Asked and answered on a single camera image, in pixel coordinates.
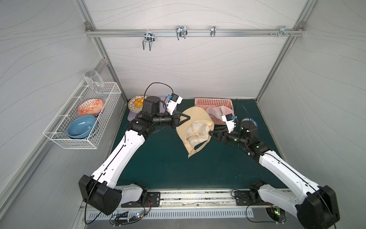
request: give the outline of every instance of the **ventilation grille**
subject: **ventilation grille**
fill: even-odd
[[[154,209],[142,219],[198,219],[198,218],[246,218],[246,208],[218,208],[218,209]],[[141,210],[130,210],[128,217],[132,217]],[[113,214],[121,214],[126,210],[114,211]],[[93,220],[99,211],[90,211],[87,222]],[[251,208],[247,209],[248,218],[253,218]],[[100,214],[96,220],[109,220],[112,215]]]

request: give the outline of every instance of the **beige cap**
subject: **beige cap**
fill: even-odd
[[[208,113],[200,107],[191,107],[183,112],[183,114],[189,115],[190,120],[178,126],[177,133],[180,139],[183,141],[185,148],[188,151],[188,157],[192,156],[196,152],[200,151],[210,141],[211,135],[209,131],[213,131],[214,123]],[[194,147],[202,142],[203,143],[198,149]]]

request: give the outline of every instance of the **orange patterned plate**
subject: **orange patterned plate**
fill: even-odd
[[[84,115],[97,115],[104,107],[104,102],[100,99],[89,99],[83,102],[78,108],[78,114]]]

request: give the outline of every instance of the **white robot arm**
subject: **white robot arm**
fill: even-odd
[[[110,215],[120,203],[144,202],[144,186],[116,186],[116,183],[133,154],[154,131],[155,126],[171,125],[175,128],[190,119],[189,116],[174,111],[182,98],[172,94],[170,99],[165,113],[159,113],[160,98],[149,96],[144,100],[141,115],[130,122],[124,137],[108,159],[92,176],[84,175],[80,179],[79,187],[85,202],[106,215]],[[258,129],[252,121],[243,121],[240,124],[241,132],[238,133],[233,131],[234,118],[227,117],[225,120],[230,129],[216,128],[210,132],[212,138],[217,142],[233,142],[243,146],[248,156],[271,171],[292,191],[283,192],[260,181],[251,187],[255,198],[284,209],[297,217],[305,228],[329,228],[339,221],[336,195],[330,187],[321,187],[309,180],[259,141]]]
[[[259,181],[251,186],[250,201],[272,203],[297,217],[304,228],[325,229],[338,222],[339,210],[333,189],[319,186],[296,171],[267,145],[258,140],[258,128],[251,120],[242,121],[240,133],[226,127],[209,132],[218,143],[232,142],[244,147],[248,156],[271,171],[291,192],[283,192]]]
[[[149,96],[144,100],[142,112],[126,127],[125,135],[107,160],[93,172],[79,180],[79,188],[83,200],[110,215],[120,203],[131,201],[145,202],[147,189],[140,184],[116,186],[119,176],[137,149],[158,125],[180,126],[190,119],[189,116],[175,111],[182,98],[172,94],[169,96],[167,111],[160,113],[159,97]]]

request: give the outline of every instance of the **wall-mounted wire basket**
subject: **wall-mounted wire basket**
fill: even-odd
[[[105,82],[103,95],[82,82],[64,107],[54,117],[43,134],[64,149],[97,149],[121,91],[115,82]],[[87,138],[72,139],[67,135],[68,126],[80,117],[78,107],[89,99],[101,99],[104,107]]]

